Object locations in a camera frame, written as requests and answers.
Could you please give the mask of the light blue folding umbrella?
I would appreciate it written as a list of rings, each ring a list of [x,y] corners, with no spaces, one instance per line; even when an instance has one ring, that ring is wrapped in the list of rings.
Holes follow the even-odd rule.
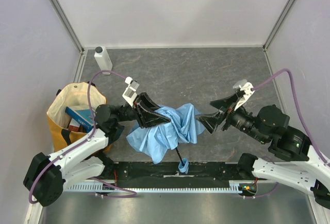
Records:
[[[154,164],[160,163],[166,152],[177,149],[179,144],[196,144],[198,136],[205,130],[195,119],[200,112],[191,103],[177,109],[161,106],[156,112],[171,121],[151,128],[141,128],[135,124],[126,136],[129,145],[149,156]]]

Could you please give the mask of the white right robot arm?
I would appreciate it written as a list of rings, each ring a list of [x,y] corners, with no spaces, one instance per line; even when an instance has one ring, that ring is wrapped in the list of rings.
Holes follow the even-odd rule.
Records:
[[[243,153],[237,164],[238,174],[246,179],[268,179],[298,189],[324,208],[329,208],[329,167],[317,155],[310,138],[289,126],[290,117],[276,105],[265,106],[256,116],[243,107],[245,93],[236,91],[232,96],[214,100],[213,114],[200,114],[195,118],[210,132],[219,125],[222,130],[230,126],[245,133],[261,144],[275,157],[291,162],[300,171],[272,164],[250,153]]]

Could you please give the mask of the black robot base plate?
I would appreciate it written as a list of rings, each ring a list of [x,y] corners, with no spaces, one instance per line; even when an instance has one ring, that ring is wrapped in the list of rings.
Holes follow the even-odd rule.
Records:
[[[177,162],[115,162],[105,167],[100,177],[103,179],[132,180],[139,177],[196,176],[219,180],[251,180],[253,175],[239,173],[237,164],[225,162],[190,162],[188,173],[181,173]]]

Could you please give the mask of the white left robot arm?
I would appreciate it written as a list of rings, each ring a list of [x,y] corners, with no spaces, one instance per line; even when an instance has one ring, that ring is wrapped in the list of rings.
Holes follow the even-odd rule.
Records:
[[[170,118],[157,112],[159,108],[145,92],[122,106],[99,105],[89,133],[58,152],[40,152],[33,157],[23,180],[29,190],[29,202],[49,206],[64,189],[99,176],[105,163],[94,153],[119,139],[124,130],[121,122],[135,120],[141,128],[169,123]]]

